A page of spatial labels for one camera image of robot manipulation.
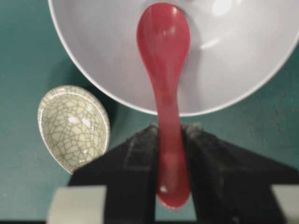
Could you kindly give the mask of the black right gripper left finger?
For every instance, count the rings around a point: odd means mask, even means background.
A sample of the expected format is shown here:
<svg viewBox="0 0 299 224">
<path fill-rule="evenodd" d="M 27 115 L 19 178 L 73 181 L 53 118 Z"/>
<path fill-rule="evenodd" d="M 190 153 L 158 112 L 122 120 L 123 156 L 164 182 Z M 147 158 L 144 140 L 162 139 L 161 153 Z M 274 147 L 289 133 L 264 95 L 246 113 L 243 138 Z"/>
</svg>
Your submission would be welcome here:
<svg viewBox="0 0 299 224">
<path fill-rule="evenodd" d="M 58 188 L 49 224 L 153 224 L 157 188 L 158 126 L 136 132 L 77 169 Z"/>
</svg>

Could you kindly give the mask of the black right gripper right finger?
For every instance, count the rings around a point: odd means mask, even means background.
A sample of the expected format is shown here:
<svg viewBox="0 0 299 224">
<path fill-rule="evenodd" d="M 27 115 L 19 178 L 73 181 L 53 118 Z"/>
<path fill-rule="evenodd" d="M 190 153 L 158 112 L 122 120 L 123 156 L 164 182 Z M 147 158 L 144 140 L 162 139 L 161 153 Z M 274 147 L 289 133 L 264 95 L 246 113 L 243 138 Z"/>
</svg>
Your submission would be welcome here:
<svg viewBox="0 0 299 224">
<path fill-rule="evenodd" d="M 285 224 L 273 185 L 296 185 L 297 169 L 183 125 L 196 219 L 201 224 Z"/>
</svg>

